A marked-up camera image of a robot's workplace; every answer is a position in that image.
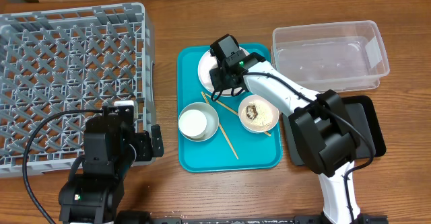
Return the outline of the white paper cup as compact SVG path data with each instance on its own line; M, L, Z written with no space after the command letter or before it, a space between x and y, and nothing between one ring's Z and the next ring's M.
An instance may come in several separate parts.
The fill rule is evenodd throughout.
M200 110L187 110L180 115L178 127L184 136L198 139L206 132L207 118Z

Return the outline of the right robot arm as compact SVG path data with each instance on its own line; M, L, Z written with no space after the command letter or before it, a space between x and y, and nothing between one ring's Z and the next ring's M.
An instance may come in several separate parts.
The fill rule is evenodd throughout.
M352 123L342 98L333 90L323 94L301 87L278 73L260 54L210 51L217 67L209 75L217 93L241 88L261 96L289 120L297 152L318 175L324 209L330 223L361 223L354 194L353 172L374 159L372 143Z

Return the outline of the small pink bowl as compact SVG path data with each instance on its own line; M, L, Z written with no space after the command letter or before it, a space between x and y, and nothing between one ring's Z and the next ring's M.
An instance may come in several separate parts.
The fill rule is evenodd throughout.
M261 96L249 95L241 101L238 116L249 132L269 135L269 131L278 123L279 110Z

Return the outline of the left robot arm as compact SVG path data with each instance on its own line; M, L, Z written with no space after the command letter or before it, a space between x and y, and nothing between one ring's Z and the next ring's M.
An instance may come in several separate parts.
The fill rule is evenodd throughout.
M108 114L88 120L84 154L73 162L68 181L59 193L59 220L114 221L130 167L163 154L161 128L157 124L149 132L137 133L130 114Z

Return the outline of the food scraps and rice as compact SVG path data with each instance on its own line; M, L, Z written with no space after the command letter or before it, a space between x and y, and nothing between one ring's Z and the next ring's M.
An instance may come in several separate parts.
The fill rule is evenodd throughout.
M261 100L250 102L245 108L247 124L258 131L267 130L273 122L273 112L268 104Z

